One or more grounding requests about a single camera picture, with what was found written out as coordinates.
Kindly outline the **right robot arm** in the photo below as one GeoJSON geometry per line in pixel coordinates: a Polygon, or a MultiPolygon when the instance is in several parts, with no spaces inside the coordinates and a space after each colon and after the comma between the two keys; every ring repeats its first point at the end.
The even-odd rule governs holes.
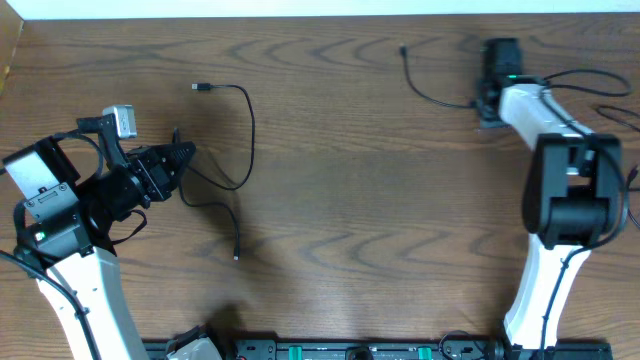
{"type": "Polygon", "coordinates": [[[552,77],[528,75],[515,38],[484,44],[477,100],[485,128],[513,128],[531,149],[521,214],[528,253],[502,334],[487,359],[610,359],[603,340],[557,335],[572,284],[592,251],[624,229],[629,184],[621,143],[577,122],[552,96],[552,77]]]}

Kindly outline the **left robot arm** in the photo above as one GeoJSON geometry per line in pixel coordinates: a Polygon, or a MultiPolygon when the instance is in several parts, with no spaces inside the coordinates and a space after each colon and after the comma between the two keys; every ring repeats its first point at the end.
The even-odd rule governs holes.
{"type": "Polygon", "coordinates": [[[44,138],[4,159],[24,194],[14,209],[16,246],[7,260],[37,281],[76,359],[146,359],[129,312],[109,232],[177,188],[192,142],[140,147],[85,182],[59,143],[44,138]]]}

